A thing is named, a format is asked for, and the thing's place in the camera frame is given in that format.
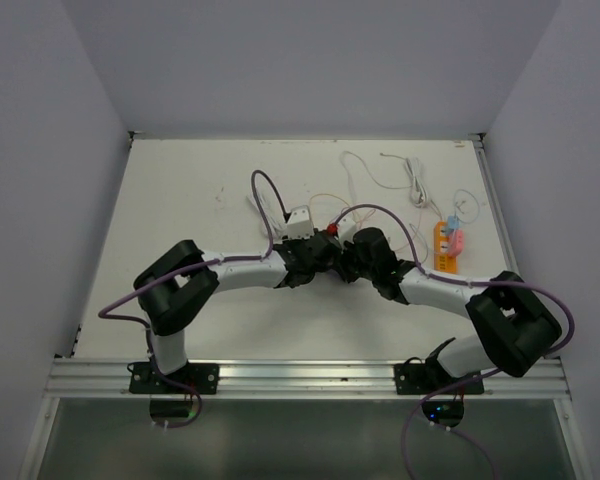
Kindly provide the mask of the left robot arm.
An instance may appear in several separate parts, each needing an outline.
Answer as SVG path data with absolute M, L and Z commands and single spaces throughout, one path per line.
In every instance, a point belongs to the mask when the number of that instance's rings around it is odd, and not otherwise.
M 295 288 L 335 267 L 342 254 L 325 231 L 308 239 L 285 240 L 267 257 L 203 251 L 182 240 L 145 269 L 133 283 L 151 326 L 156 365 L 152 379 L 165 392 L 181 390 L 188 379 L 184 330 L 212 295 L 246 288 Z

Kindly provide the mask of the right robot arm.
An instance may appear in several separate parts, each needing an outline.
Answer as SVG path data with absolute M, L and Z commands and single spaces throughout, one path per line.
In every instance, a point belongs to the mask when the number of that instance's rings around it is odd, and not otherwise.
M 489 369 L 520 378 L 562 335 L 558 320 L 513 272 L 478 281 L 437 275 L 399 259 L 375 227 L 356 232 L 341 245 L 347 282 L 364 278 L 389 301 L 434 308 L 472 324 L 471 335 L 444 341 L 421 365 L 403 364 L 403 375 L 423 389 L 448 392 Z

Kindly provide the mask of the pink plug on orange strip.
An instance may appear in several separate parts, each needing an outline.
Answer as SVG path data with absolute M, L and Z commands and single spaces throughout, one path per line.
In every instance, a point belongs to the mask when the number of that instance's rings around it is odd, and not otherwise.
M 447 255 L 451 258 L 458 257 L 464 250 L 464 232 L 461 229 L 454 230 L 449 236 Z

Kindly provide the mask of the blue plug on orange strip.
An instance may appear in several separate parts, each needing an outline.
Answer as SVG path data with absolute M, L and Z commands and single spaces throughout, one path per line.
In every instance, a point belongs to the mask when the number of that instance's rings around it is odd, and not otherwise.
M 460 219 L 458 218 L 458 216 L 450 215 L 447 218 L 446 227 L 445 227 L 445 235 L 451 236 L 459 228 L 460 228 Z

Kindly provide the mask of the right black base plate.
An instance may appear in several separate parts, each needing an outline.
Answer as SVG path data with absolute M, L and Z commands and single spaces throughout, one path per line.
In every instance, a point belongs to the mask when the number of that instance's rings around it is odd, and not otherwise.
M 398 395 L 426 395 L 448 387 L 461 380 L 468 380 L 477 372 L 455 378 L 449 375 L 436 360 L 411 357 L 393 365 L 393 379 Z

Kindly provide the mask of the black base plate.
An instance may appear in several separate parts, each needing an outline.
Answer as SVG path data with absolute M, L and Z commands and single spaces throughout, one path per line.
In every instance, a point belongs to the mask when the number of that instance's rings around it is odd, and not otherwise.
M 461 380 L 468 380 L 477 372 L 455 378 L 449 375 L 436 360 L 411 357 L 393 365 L 393 379 L 398 395 L 426 395 L 448 387 Z
M 182 394 L 182 388 L 165 383 L 155 373 L 149 362 L 132 362 L 127 365 L 130 373 L 129 392 L 132 394 L 168 395 Z M 179 384 L 192 387 L 200 395 L 214 395 L 219 381 L 219 365 L 216 363 L 188 363 L 166 377 Z

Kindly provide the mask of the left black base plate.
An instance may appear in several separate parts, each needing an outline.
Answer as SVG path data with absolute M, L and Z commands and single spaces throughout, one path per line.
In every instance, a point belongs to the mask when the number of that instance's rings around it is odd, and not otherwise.
M 130 373 L 129 392 L 132 394 L 168 395 L 182 394 L 182 388 L 165 383 L 155 373 L 149 362 L 132 362 L 127 365 Z M 219 365 L 216 363 L 188 363 L 166 377 L 179 384 L 192 387 L 200 395 L 214 395 L 219 381 Z

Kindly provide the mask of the aluminium mounting rail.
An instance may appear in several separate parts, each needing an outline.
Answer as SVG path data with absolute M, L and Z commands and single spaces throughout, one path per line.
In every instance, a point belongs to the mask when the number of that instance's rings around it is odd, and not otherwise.
M 56 359 L 44 387 L 50 398 L 170 398 L 132 394 L 131 360 Z M 419 398 L 398 395 L 393 379 L 397 361 L 255 361 L 210 360 L 192 363 L 219 365 L 214 394 L 222 399 L 374 399 Z M 568 399 L 570 391 L 562 364 L 541 361 L 522 378 L 496 374 L 462 389 L 477 399 Z

